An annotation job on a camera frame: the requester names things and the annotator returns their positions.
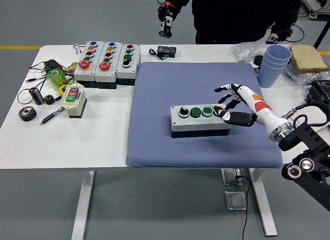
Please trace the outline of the person's right hand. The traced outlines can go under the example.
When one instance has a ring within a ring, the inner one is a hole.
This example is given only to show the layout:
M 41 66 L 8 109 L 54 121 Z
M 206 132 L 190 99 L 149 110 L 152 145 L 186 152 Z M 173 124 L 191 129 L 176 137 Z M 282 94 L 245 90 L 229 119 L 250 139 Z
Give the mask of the person's right hand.
M 157 12 L 161 27 L 159 35 L 164 38 L 171 38 L 172 23 L 180 12 L 179 8 L 166 1 L 159 6 Z

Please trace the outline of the person's left hand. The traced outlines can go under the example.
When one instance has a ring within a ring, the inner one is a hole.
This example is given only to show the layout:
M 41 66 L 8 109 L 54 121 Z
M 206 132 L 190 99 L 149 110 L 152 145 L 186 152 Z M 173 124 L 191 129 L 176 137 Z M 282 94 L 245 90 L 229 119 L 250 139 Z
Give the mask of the person's left hand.
M 266 41 L 266 44 L 278 44 L 283 41 L 286 41 L 289 37 L 291 37 L 292 33 L 293 33 L 293 30 L 291 28 L 288 30 L 287 29 L 280 30 L 277 33 L 274 31 L 271 31 L 271 34 Z

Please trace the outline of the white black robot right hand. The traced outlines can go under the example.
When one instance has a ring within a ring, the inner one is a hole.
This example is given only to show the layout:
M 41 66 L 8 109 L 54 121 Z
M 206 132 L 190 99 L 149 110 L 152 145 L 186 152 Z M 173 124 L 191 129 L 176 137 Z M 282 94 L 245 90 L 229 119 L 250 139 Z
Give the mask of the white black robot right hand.
M 221 104 L 226 99 L 231 98 L 224 109 L 214 106 L 214 113 L 224 122 L 238 126 L 252 126 L 254 122 L 262 124 L 266 128 L 266 134 L 271 136 L 274 131 L 279 131 L 284 126 L 289 125 L 289 121 L 275 114 L 273 109 L 255 93 L 252 89 L 244 85 L 226 84 L 216 88 L 215 92 L 228 90 L 229 93 L 224 95 L 218 103 Z M 235 108 L 239 103 L 243 102 L 252 111 L 251 114 L 244 112 L 229 111 Z

